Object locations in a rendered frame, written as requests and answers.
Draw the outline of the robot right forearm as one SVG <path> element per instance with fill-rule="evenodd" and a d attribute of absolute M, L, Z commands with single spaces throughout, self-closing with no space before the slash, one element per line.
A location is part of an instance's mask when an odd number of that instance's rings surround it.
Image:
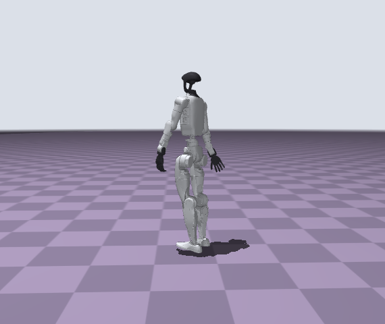
<path fill-rule="evenodd" d="M 203 136 L 202 136 L 202 138 L 203 138 L 203 141 L 204 141 L 204 144 L 206 144 L 205 145 L 205 148 L 208 150 L 208 152 L 209 152 L 209 154 L 210 155 L 213 155 L 213 154 L 215 154 L 215 151 L 214 151 L 214 149 L 213 149 L 213 146 L 212 146 L 212 143 L 210 143 L 211 142 L 211 134 L 210 134 L 210 131 L 208 130 L 208 132 L 207 133 L 205 133 Z"/>

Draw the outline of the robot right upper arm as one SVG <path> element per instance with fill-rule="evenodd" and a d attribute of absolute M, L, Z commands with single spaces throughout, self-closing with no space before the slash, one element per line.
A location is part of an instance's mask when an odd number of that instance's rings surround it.
<path fill-rule="evenodd" d="M 208 119 L 207 119 L 207 104 L 206 104 L 205 101 L 204 101 L 204 104 L 205 104 L 205 117 L 204 117 L 204 128 L 203 128 L 203 133 L 202 134 L 207 133 L 208 130 L 209 130 Z"/>

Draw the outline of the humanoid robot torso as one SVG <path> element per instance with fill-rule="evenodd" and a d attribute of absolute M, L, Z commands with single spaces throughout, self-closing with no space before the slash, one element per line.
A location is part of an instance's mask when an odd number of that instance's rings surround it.
<path fill-rule="evenodd" d="M 180 129 L 182 135 L 190 136 L 190 139 L 185 139 L 185 141 L 187 141 L 187 147 L 184 147 L 184 153 L 192 153 L 193 163 L 198 163 L 203 158 L 203 149 L 202 146 L 199 146 L 195 136 L 201 136 L 203 133 L 205 104 L 202 98 L 191 96 L 190 94 L 184 97 L 190 99 L 180 117 Z"/>

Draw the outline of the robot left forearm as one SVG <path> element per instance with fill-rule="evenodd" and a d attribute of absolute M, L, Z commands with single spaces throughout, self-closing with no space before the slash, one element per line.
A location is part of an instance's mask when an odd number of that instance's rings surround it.
<path fill-rule="evenodd" d="M 159 141 L 159 146 L 157 147 L 157 151 L 161 153 L 161 150 L 163 147 L 165 147 L 165 151 L 166 151 L 166 147 L 168 145 L 168 142 L 170 141 L 170 138 L 172 136 L 172 132 L 170 131 L 172 128 L 172 123 L 171 121 L 167 121 L 165 123 L 165 128 L 164 128 L 164 131 L 163 131 L 163 136 L 161 137 L 161 140 Z"/>

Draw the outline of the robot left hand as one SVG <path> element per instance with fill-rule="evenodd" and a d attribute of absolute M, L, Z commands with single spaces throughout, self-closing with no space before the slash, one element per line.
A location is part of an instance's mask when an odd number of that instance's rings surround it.
<path fill-rule="evenodd" d="M 166 171 L 164 168 L 163 168 L 163 156 L 165 155 L 165 147 L 162 148 L 161 150 L 161 153 L 160 152 L 157 152 L 158 156 L 156 158 L 156 164 L 157 164 L 157 169 L 159 171 Z"/>

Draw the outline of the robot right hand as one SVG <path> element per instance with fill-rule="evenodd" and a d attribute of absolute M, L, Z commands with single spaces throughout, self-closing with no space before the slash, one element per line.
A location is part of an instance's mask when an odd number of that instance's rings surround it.
<path fill-rule="evenodd" d="M 215 151 L 215 149 L 214 149 L 214 151 Z M 208 152 L 208 154 L 209 154 L 209 152 Z M 213 154 L 213 155 L 209 154 L 209 156 L 211 157 L 211 170 L 213 169 L 212 166 L 214 165 L 215 171 L 217 172 L 217 168 L 218 168 L 219 171 L 220 171 L 220 168 L 221 168 L 221 170 L 223 170 L 222 166 L 224 167 L 224 164 L 221 162 L 221 159 L 218 156 L 216 156 L 216 155 L 217 155 L 216 151 L 215 151 L 215 154 Z M 222 166 L 220 165 L 220 163 L 222 164 Z M 219 164 L 220 168 L 219 168 L 218 164 Z M 217 166 L 217 168 L 216 168 L 216 166 Z"/>

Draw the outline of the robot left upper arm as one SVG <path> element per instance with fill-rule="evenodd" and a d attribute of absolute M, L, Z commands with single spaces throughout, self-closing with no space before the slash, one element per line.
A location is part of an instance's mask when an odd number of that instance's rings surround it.
<path fill-rule="evenodd" d="M 177 128 L 179 119 L 182 115 L 183 109 L 187 107 L 189 98 L 187 97 L 177 97 L 175 102 L 174 102 L 174 110 L 172 111 L 172 128 L 171 130 L 175 130 Z"/>

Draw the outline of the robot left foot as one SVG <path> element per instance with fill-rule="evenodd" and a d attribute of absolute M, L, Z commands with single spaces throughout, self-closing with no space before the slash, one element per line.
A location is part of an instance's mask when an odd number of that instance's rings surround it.
<path fill-rule="evenodd" d="M 191 242 L 192 243 L 192 242 Z M 193 243 L 195 244 L 195 243 Z M 202 246 L 200 244 L 195 244 L 194 246 L 189 242 L 177 242 L 176 246 L 185 250 L 191 250 L 196 253 L 202 253 Z"/>

